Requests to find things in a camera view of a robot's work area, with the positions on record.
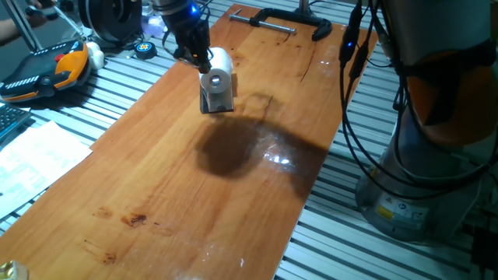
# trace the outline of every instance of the small black puck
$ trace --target small black puck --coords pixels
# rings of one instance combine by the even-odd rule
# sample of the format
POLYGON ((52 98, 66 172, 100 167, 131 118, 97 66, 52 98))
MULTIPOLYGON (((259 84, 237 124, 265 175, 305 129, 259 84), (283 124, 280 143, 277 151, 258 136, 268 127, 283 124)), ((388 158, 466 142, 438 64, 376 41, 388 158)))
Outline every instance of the small black puck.
POLYGON ((135 53, 138 59, 150 59, 157 55, 156 45, 144 42, 135 46, 135 53))

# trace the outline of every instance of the sticker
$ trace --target sticker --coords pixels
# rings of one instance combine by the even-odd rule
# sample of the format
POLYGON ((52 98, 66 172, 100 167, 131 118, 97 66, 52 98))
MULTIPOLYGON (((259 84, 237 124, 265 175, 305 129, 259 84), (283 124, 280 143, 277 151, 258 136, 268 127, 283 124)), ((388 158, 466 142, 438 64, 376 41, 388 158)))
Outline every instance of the sticker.
POLYGON ((381 195, 376 208, 380 216, 408 229, 421 229, 428 211, 428 208, 411 205, 389 194, 381 195))
POLYGON ((151 48, 153 48, 153 46, 150 43, 141 43, 137 45, 137 51, 148 51, 151 48))

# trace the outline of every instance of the wooden table surface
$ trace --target wooden table surface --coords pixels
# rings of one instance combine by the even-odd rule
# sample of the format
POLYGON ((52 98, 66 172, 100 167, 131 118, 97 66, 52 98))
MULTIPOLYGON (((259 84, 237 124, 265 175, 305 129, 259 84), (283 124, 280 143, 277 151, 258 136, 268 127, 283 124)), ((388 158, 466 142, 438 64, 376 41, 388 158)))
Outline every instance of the wooden table surface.
POLYGON ((30 280, 272 278, 341 121, 345 28, 313 42, 311 26, 230 22, 238 9, 258 11, 211 29, 235 111, 202 115, 198 73, 176 63, 0 237, 0 264, 30 280))

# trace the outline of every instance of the robotic end effector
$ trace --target robotic end effector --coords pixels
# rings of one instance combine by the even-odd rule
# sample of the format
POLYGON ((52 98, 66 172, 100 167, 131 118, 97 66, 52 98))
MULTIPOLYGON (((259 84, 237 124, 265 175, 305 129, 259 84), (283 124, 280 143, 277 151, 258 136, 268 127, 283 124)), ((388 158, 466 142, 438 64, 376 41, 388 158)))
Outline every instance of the robotic end effector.
POLYGON ((167 32, 175 36, 174 58, 202 74, 209 72, 209 23, 202 19, 199 7, 191 0, 153 0, 153 8, 163 17, 167 32))

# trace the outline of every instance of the metal rod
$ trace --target metal rod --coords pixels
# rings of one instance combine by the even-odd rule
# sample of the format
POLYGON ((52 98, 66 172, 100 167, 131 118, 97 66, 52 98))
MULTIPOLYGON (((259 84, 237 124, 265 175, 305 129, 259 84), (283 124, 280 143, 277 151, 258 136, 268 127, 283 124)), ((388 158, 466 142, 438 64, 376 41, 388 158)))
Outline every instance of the metal rod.
POLYGON ((2 0, 2 2, 30 51, 37 52, 43 50, 40 41, 38 41, 33 29, 31 29, 30 23, 28 23, 28 20, 24 16, 23 10, 17 5, 16 1, 2 0))
POLYGON ((79 26, 72 19, 68 18, 66 16, 66 14, 64 14, 64 12, 59 9, 59 7, 57 7, 55 5, 54 9, 55 9, 55 12, 57 12, 57 14, 59 14, 59 16, 63 20, 65 20, 68 23, 68 25, 70 25, 76 31, 76 33, 78 35, 80 35, 80 37, 84 37, 85 36, 84 32, 79 28, 79 26))
POLYGON ((309 0, 299 0, 299 10, 301 13, 308 12, 310 9, 309 0))
MULTIPOLYGON (((241 10, 242 9, 236 11, 232 15, 229 15, 228 16, 229 19, 230 20, 235 20, 235 21, 238 21, 238 22, 241 22, 241 23, 249 23, 249 20, 250 20, 249 18, 237 15, 241 10)), ((276 25, 276 24, 273 24, 273 23, 266 23, 266 22, 260 21, 259 22, 259 26, 263 27, 263 28, 266 28, 266 29, 283 32, 283 33, 296 34, 296 29, 294 29, 294 28, 289 28, 289 27, 286 27, 286 26, 280 26, 280 25, 276 25)))

